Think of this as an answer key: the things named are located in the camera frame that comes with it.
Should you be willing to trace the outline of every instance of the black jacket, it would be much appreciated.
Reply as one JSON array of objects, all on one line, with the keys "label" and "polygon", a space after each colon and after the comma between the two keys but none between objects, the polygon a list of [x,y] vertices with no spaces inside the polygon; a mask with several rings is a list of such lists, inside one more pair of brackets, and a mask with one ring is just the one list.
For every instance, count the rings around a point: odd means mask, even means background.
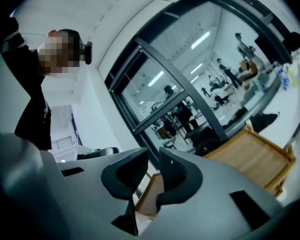
[{"label": "black jacket", "polygon": [[16,135],[34,143],[40,150],[51,149],[51,110],[45,101],[41,84],[44,76],[38,71],[37,50],[29,50],[22,38],[15,18],[6,18],[0,28],[0,50],[7,66],[30,95],[14,131]]}]

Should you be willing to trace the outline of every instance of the ceiling light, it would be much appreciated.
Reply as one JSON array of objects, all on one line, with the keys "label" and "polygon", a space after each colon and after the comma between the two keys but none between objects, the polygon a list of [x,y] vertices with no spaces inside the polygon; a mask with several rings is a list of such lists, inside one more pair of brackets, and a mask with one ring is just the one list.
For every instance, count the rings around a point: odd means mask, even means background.
[{"label": "ceiling light", "polygon": [[201,44],[201,42],[203,42],[208,36],[210,36],[210,31],[206,32],[203,36],[201,36],[197,41],[195,41],[192,45],[191,45],[191,49],[193,50],[194,48],[196,48],[199,44]]},{"label": "ceiling light", "polygon": [[199,76],[197,75],[190,83],[192,84],[194,81],[196,81],[199,78]]},{"label": "ceiling light", "polygon": [[200,63],[194,70],[191,71],[191,74],[193,74],[194,72],[196,72],[203,64]]},{"label": "ceiling light", "polygon": [[163,72],[163,71],[160,71],[160,73],[157,74],[156,77],[155,77],[154,79],[151,80],[151,82],[148,84],[148,86],[149,86],[149,87],[153,86],[154,83],[155,83],[156,81],[158,81],[158,79],[159,79],[163,74],[164,74],[164,72]]}]

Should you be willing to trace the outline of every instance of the white shirt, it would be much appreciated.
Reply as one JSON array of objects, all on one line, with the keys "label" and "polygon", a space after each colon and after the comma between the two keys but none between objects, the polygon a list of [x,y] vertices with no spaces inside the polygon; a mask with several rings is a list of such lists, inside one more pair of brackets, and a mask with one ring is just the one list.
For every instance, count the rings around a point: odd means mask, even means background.
[{"label": "white shirt", "polygon": [[228,96],[228,93],[220,88],[214,89],[212,91],[212,98],[215,99],[216,96],[219,96],[221,99],[223,99],[224,97]]}]

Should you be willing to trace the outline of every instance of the black slot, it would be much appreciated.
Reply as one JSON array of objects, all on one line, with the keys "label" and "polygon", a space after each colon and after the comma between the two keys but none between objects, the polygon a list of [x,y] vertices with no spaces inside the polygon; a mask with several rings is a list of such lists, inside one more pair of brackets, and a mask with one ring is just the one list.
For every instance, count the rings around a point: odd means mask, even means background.
[{"label": "black slot", "polygon": [[261,227],[270,219],[269,216],[244,190],[232,192],[230,193],[230,196],[252,230]]},{"label": "black slot", "polygon": [[78,173],[82,173],[84,170],[80,167],[76,167],[76,168],[71,168],[71,169],[67,169],[67,170],[62,170],[62,174],[64,177],[70,176],[70,175],[74,175],[74,174],[78,174]]}]

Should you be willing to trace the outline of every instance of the fluorescent light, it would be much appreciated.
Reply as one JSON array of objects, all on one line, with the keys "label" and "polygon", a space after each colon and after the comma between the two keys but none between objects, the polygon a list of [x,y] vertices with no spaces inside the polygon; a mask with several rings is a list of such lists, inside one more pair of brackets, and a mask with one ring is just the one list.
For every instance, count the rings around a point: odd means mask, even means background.
[{"label": "fluorescent light", "polygon": [[196,81],[199,78],[199,76],[197,75],[190,83],[193,83],[194,81]]},{"label": "fluorescent light", "polygon": [[160,71],[160,73],[157,74],[156,77],[155,77],[154,79],[151,80],[151,82],[148,84],[148,86],[149,86],[149,87],[153,86],[154,83],[155,83],[156,81],[158,81],[158,79],[159,79],[160,77],[162,77],[163,74],[164,74],[164,72],[163,72],[163,71]]},{"label": "fluorescent light", "polygon": [[196,72],[203,64],[200,63],[194,70],[191,71],[191,74],[193,74],[194,72]]},{"label": "fluorescent light", "polygon": [[196,48],[198,45],[201,44],[201,42],[203,42],[208,36],[210,36],[210,31],[206,32],[203,36],[201,36],[197,41],[195,41],[192,45],[191,45],[191,49],[193,50],[194,48]]}]

